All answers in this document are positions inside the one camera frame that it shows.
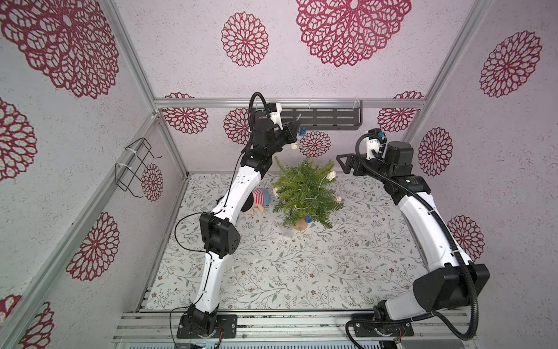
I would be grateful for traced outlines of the string lights with rattan balls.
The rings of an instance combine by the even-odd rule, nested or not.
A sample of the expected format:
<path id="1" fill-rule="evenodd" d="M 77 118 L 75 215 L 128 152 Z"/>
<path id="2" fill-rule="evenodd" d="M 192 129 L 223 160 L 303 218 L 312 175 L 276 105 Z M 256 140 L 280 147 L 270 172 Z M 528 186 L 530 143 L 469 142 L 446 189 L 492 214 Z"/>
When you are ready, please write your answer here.
<path id="1" fill-rule="evenodd" d="M 314 161 L 315 157 L 320 157 L 329 151 L 331 148 L 331 138 L 325 132 L 309 132 L 305 128 L 300 127 L 297 141 L 292 143 L 291 147 L 294 150 L 299 149 L 305 155 L 305 159 L 310 158 Z M 304 231 L 312 222 L 310 218 L 307 218 L 305 221 L 300 220 L 294 229 Z"/>

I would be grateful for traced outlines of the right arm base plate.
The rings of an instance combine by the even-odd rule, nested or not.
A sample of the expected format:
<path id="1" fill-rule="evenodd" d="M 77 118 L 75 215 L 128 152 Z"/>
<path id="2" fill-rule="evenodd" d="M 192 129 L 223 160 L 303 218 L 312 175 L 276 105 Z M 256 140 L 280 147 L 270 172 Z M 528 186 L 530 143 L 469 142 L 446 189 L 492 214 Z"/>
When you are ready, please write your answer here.
<path id="1" fill-rule="evenodd" d="M 356 337 L 413 337 L 414 329 L 410 323 L 379 324 L 373 314 L 353 314 L 353 329 Z"/>

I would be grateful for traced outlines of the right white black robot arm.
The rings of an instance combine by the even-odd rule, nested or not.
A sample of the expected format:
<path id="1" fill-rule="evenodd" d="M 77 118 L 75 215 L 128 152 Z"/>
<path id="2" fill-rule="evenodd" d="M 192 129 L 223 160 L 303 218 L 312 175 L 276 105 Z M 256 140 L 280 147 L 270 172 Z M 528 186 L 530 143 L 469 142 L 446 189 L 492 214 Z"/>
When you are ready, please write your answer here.
<path id="1" fill-rule="evenodd" d="M 423 177 L 413 173 L 414 150 L 393 141 L 369 143 L 365 154 L 342 154 L 337 161 L 343 173 L 380 181 L 402 213 L 427 274 L 411 289 L 377 305 L 383 321 L 415 321 L 420 316 L 441 316 L 442 310 L 469 307 L 471 323 L 479 320 L 478 295 L 490 278 L 483 264 L 476 264 L 459 246 L 434 203 Z"/>

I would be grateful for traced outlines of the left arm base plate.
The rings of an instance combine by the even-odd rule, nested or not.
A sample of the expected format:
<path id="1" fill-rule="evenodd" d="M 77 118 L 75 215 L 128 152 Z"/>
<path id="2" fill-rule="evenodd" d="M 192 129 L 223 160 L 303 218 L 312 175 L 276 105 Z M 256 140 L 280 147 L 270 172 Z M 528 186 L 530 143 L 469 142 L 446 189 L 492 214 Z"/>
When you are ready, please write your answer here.
<path id="1" fill-rule="evenodd" d="M 236 337 L 238 325 L 237 315 L 203 316 L 194 319 L 194 316 L 182 315 L 179 328 L 176 331 L 177 339 L 231 339 Z"/>

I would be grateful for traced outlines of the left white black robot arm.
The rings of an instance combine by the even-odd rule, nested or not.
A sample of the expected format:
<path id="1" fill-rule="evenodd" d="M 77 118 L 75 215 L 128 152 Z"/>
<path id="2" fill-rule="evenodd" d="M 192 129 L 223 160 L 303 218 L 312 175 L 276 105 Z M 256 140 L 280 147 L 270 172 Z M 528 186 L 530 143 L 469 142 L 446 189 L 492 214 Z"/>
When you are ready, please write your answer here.
<path id="1" fill-rule="evenodd" d="M 228 192 L 211 212 L 201 213 L 199 223 L 206 259 L 198 294 L 188 307 L 186 318 L 205 335 L 211 334 L 216 326 L 222 280 L 241 243 L 235 227 L 238 216 L 273 164 L 273 156 L 283 146 L 297 141 L 300 126 L 300 121 L 279 127 L 271 119 L 256 120 Z"/>

